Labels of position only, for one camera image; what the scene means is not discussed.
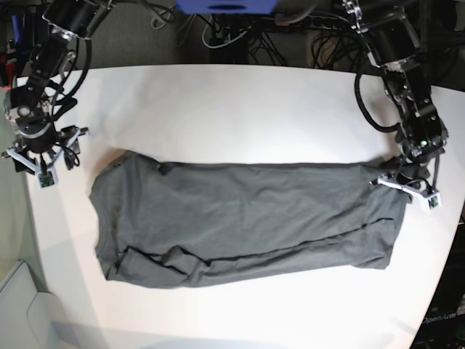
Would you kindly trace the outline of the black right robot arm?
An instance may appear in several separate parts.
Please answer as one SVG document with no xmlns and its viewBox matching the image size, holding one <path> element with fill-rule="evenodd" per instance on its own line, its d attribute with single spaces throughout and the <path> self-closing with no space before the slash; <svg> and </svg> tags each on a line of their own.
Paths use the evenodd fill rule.
<svg viewBox="0 0 465 349">
<path fill-rule="evenodd" d="M 31 72 L 25 84 L 7 91 L 4 112 L 15 134 L 2 153 L 16 172 L 33 175 L 41 187 L 57 182 L 55 164 L 80 164 L 78 139 L 87 129 L 56 128 L 60 117 L 73 109 L 74 97 L 90 69 L 92 35 L 108 16 L 114 1 L 52 1 L 42 18 L 49 26 L 44 43 L 33 48 Z"/>
</svg>

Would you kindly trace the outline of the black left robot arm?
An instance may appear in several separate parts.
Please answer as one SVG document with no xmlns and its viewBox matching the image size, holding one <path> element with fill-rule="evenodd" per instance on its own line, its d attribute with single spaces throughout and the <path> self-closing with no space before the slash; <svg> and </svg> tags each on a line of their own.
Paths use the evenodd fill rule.
<svg viewBox="0 0 465 349">
<path fill-rule="evenodd" d="M 431 84 L 422 62 L 421 42 L 405 13 L 408 1 L 343 1 L 349 23 L 365 45 L 368 64 L 381 71 L 384 91 L 395 105 L 400 120 L 383 127 L 365 107 L 360 81 L 355 78 L 355 96 L 365 120 L 376 130 L 394 133 L 399 145 L 397 169 L 372 181 L 417 198 L 425 210 L 438 208 L 437 189 L 440 157 L 445 152 L 448 131 L 432 101 Z"/>
</svg>

